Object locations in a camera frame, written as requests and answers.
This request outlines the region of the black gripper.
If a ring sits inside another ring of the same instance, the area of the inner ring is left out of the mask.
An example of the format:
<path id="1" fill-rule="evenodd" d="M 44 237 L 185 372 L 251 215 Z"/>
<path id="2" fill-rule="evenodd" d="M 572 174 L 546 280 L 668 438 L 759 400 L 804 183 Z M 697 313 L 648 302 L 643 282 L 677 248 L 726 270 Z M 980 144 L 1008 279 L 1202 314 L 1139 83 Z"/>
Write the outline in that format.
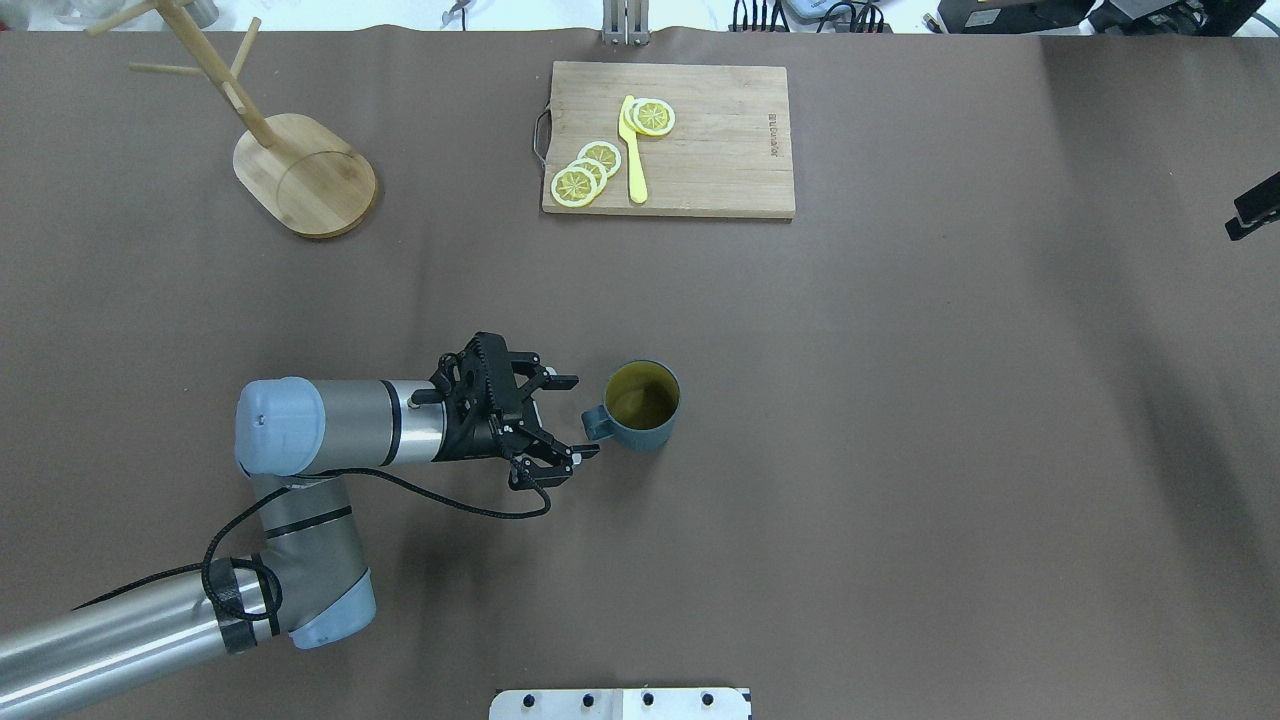
<path id="1" fill-rule="evenodd" d="M 509 350 L 500 334 L 477 332 L 457 354 L 442 355 L 431 382 L 445 416 L 436 462 L 502 457 L 509 461 L 511 489 L 547 489 L 600 451 L 598 443 L 566 445 L 547 430 L 529 430 L 531 396 L 572 389 L 580 378 L 543 365 L 540 354 Z"/>

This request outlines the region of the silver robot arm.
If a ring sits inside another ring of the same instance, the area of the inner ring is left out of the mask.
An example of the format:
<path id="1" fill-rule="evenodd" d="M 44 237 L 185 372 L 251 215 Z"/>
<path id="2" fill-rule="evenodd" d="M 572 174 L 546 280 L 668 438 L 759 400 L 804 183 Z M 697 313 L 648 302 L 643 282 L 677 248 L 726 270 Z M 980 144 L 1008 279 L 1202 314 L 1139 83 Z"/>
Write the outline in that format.
<path id="1" fill-rule="evenodd" d="M 279 635 L 315 650 L 361 632 L 376 601 L 344 479 L 398 484 L 394 466 L 497 459 L 545 515 L 548 489 L 599 448 L 558 441 L 535 395 L 577 383 L 488 332 L 426 379 L 248 383 L 236 462 L 253 503 L 197 562 L 5 635 L 3 716 L 55 717 Z"/>

